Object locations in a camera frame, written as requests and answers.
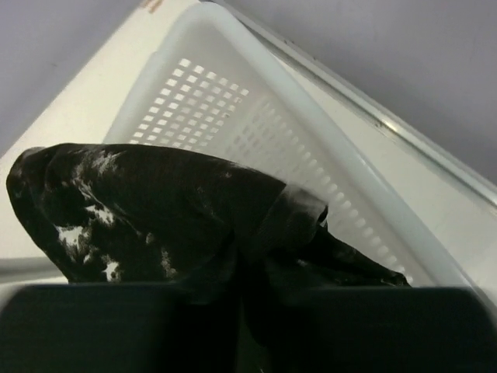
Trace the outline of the black white patterned trousers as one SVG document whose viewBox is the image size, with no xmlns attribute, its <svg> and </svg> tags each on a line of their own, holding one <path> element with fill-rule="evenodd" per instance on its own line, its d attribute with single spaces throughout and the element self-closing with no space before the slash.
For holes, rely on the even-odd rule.
<svg viewBox="0 0 497 373">
<path fill-rule="evenodd" d="M 166 283 L 208 302 L 235 283 L 247 309 L 321 287 L 405 287 L 332 235 L 328 203 L 211 155 L 147 145 L 24 151 L 5 186 L 19 223 L 73 284 Z"/>
</svg>

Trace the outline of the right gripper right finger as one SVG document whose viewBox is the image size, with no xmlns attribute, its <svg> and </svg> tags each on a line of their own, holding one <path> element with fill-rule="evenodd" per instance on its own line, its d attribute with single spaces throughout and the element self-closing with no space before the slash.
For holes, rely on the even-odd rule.
<svg viewBox="0 0 497 373">
<path fill-rule="evenodd" d="M 494 372 L 496 320 L 464 288 L 329 288 L 273 298 L 243 372 Z"/>
</svg>

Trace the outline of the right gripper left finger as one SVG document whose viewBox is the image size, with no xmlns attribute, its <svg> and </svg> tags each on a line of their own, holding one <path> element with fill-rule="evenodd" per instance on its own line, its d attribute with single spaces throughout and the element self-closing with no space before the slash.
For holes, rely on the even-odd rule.
<svg viewBox="0 0 497 373">
<path fill-rule="evenodd" d="M 30 285 L 1 311 L 3 372 L 233 372 L 238 307 L 161 285 Z"/>
</svg>

